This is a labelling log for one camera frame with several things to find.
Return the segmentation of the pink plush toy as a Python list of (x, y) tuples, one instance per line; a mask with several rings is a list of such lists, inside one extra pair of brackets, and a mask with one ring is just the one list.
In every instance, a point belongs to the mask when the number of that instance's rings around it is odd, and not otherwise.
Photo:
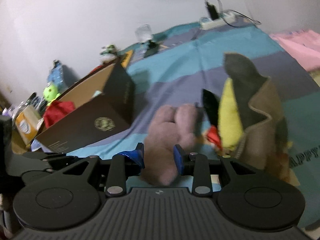
[(140, 177), (154, 186), (169, 186), (178, 176), (174, 146), (187, 153), (196, 144), (198, 109), (194, 104), (161, 106), (153, 116), (144, 140), (144, 164)]

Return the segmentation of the yellow towel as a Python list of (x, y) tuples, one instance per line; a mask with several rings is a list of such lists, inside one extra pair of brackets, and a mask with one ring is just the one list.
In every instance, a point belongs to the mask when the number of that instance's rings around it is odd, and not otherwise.
[(224, 151), (233, 151), (244, 132), (235, 99), (233, 81), (225, 81), (218, 109), (218, 131)]

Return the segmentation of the beige patterned cloth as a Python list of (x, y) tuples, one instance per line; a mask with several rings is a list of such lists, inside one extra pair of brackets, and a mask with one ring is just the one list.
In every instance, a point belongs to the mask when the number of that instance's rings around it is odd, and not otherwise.
[(287, 122), (275, 85), (249, 58), (238, 53), (224, 55), (224, 69), (242, 126), (240, 138), (224, 147), (224, 152), (288, 183)]

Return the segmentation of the red soft cloth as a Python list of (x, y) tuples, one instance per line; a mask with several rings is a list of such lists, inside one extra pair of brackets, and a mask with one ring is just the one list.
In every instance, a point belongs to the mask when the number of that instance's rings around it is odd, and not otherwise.
[(44, 112), (45, 127), (49, 128), (74, 110), (75, 105), (73, 102), (54, 100)]

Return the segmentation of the brown cardboard box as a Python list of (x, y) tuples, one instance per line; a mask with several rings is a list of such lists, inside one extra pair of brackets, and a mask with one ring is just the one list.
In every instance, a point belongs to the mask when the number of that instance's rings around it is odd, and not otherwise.
[(36, 140), (52, 152), (69, 153), (128, 129), (133, 122), (135, 83), (120, 63), (106, 64), (75, 83), (52, 102), (74, 110)]

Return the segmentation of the black cloth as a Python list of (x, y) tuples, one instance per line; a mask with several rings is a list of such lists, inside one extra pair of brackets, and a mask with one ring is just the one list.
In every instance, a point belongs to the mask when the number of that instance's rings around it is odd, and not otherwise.
[(202, 90), (202, 104), (204, 111), (208, 116), (208, 120), (212, 126), (217, 127), (218, 125), (218, 111), (219, 111), (220, 99), (212, 92), (203, 89)]

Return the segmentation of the blue striped bed blanket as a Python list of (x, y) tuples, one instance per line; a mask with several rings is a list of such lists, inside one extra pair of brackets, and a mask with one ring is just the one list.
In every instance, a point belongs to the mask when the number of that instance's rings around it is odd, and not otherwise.
[(133, 122), (113, 136), (70, 153), (106, 159), (130, 150), (148, 135), (156, 111), (163, 105), (194, 104), (198, 109), (193, 152), (215, 158), (218, 151), (202, 143), (202, 131), (212, 126), (202, 104), (202, 90), (221, 98), (228, 75), (224, 55), (249, 58), (268, 76), (280, 96), (287, 122), (290, 181), (302, 192), (306, 205), (299, 226), (319, 220), (319, 86), (276, 41), (256, 27), (228, 28), (197, 34), (190, 30), (167, 35), (167, 49), (135, 61), (126, 69), (135, 83)]

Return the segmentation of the yellow book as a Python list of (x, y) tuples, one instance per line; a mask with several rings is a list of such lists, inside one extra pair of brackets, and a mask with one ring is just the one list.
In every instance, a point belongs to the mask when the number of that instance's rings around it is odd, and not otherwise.
[(129, 50), (121, 58), (121, 66), (123, 68), (127, 68), (128, 67), (128, 65), (129, 65), (129, 63), (131, 61), (131, 58), (133, 56), (133, 52), (134, 52), (133, 50)]

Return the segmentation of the red chili plush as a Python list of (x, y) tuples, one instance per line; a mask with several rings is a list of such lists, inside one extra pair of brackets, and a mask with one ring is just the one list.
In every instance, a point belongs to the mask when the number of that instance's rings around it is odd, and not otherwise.
[(99, 65), (99, 66), (95, 67), (95, 68), (89, 73), (89, 75), (98, 72), (98, 71), (101, 70), (101, 68), (103, 68), (103, 67), (104, 67), (103, 65)]

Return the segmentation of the green frog plush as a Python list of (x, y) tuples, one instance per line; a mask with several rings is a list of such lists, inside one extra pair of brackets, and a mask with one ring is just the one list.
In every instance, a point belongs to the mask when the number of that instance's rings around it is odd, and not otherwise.
[(49, 82), (43, 90), (43, 98), (47, 101), (47, 106), (49, 106), (60, 95), (58, 87), (52, 82)]

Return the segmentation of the small panda plush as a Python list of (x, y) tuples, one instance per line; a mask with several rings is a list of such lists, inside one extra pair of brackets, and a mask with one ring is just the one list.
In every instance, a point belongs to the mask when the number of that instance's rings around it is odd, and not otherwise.
[(105, 64), (115, 60), (118, 57), (118, 50), (114, 44), (103, 46), (99, 53), (101, 64)]

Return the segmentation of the yellow tissue box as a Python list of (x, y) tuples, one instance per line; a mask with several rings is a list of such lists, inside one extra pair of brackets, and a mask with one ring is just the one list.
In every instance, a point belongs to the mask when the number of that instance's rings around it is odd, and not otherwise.
[(26, 145), (29, 145), (36, 137), (42, 123), (43, 118), (32, 105), (25, 107), (25, 109), (17, 116), (15, 125)]

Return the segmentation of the phone stand with mirror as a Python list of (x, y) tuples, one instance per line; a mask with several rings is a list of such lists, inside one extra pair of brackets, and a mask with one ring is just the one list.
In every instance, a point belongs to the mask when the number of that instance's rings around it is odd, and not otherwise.
[(135, 31), (137, 40), (140, 44), (146, 45), (146, 50), (143, 57), (150, 57), (159, 51), (159, 44), (153, 40), (153, 33), (148, 24), (143, 24)]

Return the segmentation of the white power strip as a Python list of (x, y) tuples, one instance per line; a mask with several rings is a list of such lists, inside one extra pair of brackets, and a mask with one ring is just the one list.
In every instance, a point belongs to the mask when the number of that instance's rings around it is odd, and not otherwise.
[(234, 12), (224, 12), (220, 18), (217, 20), (211, 20), (209, 18), (203, 17), (200, 19), (200, 29), (210, 30), (218, 28), (224, 25), (232, 24), (236, 21), (236, 15)]

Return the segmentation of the black charger adapter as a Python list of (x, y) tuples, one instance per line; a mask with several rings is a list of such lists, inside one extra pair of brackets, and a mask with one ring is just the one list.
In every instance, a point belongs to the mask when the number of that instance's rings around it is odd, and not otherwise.
[(206, 8), (207, 8), (208, 14), (210, 16), (210, 19), (212, 21), (218, 20), (220, 18), (220, 15), (219, 15), (216, 7), (213, 4), (209, 3), (209, 2), (205, 2), (205, 5), (206, 5)]

